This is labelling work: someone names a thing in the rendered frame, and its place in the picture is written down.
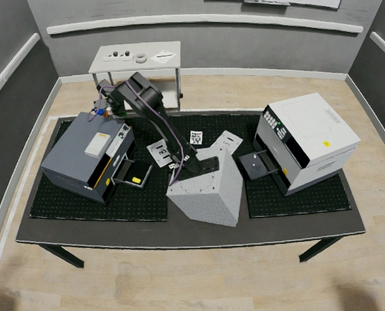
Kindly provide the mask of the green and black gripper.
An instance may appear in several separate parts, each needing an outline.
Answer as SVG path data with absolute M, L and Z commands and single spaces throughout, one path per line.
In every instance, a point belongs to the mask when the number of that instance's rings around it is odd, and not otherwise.
M 112 114 L 113 114 L 112 116 L 114 119 L 127 116 L 124 101 L 123 101 L 122 105 L 118 107 L 117 110 L 112 110 Z

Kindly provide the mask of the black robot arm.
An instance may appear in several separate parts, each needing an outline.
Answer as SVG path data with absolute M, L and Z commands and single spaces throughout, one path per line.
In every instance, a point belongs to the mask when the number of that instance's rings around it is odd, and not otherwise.
M 139 96 L 168 123 L 169 127 L 167 127 L 167 125 L 155 115 L 143 101 L 139 100 L 126 82 L 118 88 L 116 87 L 115 90 L 114 88 L 109 87 L 104 87 L 102 89 L 101 94 L 105 98 L 100 99 L 100 110 L 109 107 L 111 110 L 117 110 L 125 100 L 135 113 L 143 118 L 147 117 L 147 119 L 153 123 L 166 143 L 166 149 L 170 153 L 170 159 L 180 165 L 182 161 L 182 151 L 178 144 L 179 140 L 183 147 L 184 160 L 175 181 L 179 182 L 219 170 L 219 158 L 217 156 L 201 161 L 198 160 L 196 156 L 198 153 L 197 150 L 178 133 L 168 118 L 162 101 L 164 97 L 158 88 L 139 72 L 135 72 L 127 81 L 137 93 L 139 93 L 143 87 L 145 88 Z

